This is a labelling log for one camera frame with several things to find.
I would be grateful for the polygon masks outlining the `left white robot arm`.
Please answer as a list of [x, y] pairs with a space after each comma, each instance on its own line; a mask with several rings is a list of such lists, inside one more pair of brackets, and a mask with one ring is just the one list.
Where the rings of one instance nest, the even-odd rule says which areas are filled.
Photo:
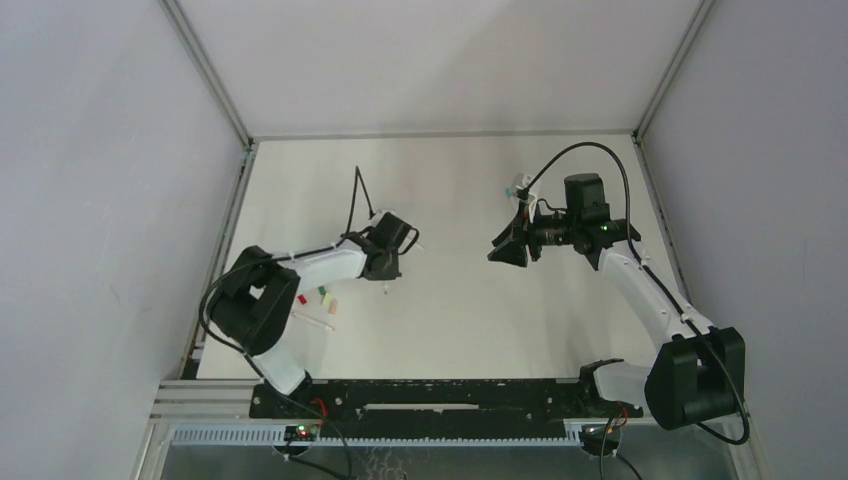
[[248, 247], [201, 297], [199, 322], [215, 326], [216, 341], [245, 357], [277, 393], [290, 395], [309, 377], [283, 342], [298, 297], [334, 282], [396, 280], [400, 258], [419, 239], [417, 228], [385, 211], [325, 247], [282, 255]]

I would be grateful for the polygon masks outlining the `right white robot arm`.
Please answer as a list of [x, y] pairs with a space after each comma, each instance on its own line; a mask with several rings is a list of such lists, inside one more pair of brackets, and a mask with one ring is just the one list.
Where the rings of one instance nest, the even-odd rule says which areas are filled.
[[565, 207], [543, 213], [531, 177], [517, 174], [507, 190], [517, 212], [487, 258], [525, 267], [544, 247], [570, 246], [625, 299], [656, 348], [655, 360], [649, 367], [622, 359], [583, 366], [590, 398], [643, 407], [666, 430], [744, 414], [741, 334], [717, 328], [660, 279], [636, 229], [611, 217], [599, 175], [571, 175], [564, 191]]

